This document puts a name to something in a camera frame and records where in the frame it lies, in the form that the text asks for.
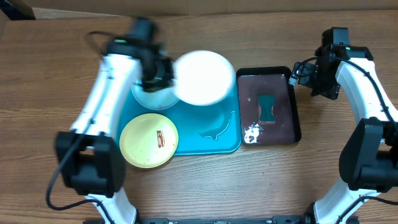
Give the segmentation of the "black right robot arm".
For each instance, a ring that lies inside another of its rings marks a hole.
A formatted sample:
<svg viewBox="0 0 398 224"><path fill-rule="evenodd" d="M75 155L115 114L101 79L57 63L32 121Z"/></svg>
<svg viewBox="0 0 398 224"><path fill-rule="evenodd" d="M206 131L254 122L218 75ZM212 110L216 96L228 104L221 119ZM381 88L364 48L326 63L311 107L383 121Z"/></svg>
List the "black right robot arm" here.
<svg viewBox="0 0 398 224"><path fill-rule="evenodd" d="M301 223L358 223L353 214L369 200L395 205L380 194L397 187L397 109L370 50L351 45L348 28L331 27L314 56L294 65L289 83L331 100L343 89L357 122L340 154L340 178L307 208Z"/></svg>

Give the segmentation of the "white plate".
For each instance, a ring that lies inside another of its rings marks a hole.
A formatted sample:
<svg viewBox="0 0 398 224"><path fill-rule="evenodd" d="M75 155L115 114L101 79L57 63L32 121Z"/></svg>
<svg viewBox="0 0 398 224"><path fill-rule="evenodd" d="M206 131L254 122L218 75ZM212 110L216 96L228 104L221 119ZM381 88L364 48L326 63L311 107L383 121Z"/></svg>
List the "white plate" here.
<svg viewBox="0 0 398 224"><path fill-rule="evenodd" d="M227 97L236 78L232 64L209 50L188 52L173 64L174 94L195 106L216 104Z"/></svg>

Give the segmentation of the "green scrub sponge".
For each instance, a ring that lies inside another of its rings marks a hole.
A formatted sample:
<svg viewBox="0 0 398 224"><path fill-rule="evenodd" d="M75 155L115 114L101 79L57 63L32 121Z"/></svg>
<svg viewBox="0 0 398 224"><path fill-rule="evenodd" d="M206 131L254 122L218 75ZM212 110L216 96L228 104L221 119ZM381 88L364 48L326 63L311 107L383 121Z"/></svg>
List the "green scrub sponge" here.
<svg viewBox="0 0 398 224"><path fill-rule="evenodd" d="M259 107L259 121L262 123L274 123L274 97L272 95L260 95L257 98L257 102Z"/></svg>

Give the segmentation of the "light blue plate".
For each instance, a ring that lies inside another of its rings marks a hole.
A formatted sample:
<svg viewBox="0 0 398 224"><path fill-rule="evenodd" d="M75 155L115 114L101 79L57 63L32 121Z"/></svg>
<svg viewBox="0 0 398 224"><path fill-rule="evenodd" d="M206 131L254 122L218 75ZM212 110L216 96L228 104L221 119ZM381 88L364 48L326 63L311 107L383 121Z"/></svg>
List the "light blue plate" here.
<svg viewBox="0 0 398 224"><path fill-rule="evenodd" d="M171 79L166 81L166 86L161 87L154 92L146 92L142 87L141 80L136 80L131 85L131 92L135 100L143 107L151 110L164 110L175 105L179 98L174 94L174 63L164 65L162 67L166 75L170 75Z"/></svg>

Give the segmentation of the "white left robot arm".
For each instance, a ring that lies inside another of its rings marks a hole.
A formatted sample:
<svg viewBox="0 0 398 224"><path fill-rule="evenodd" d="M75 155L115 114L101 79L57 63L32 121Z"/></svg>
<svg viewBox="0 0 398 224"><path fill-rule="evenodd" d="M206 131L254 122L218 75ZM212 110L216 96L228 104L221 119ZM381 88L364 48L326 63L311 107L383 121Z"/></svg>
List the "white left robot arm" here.
<svg viewBox="0 0 398 224"><path fill-rule="evenodd" d="M126 163L117 145L116 130L131 85L144 92L159 93L172 87L172 60L155 41L156 23L138 17L129 32L110 34L105 49L99 49L100 68L95 84L76 121L68 132L59 132L55 152L59 162L50 179L45 199L58 176L66 187L85 196L84 200L62 206L67 210L92 203L102 216L100 223L139 223L137 209L123 189Z"/></svg>

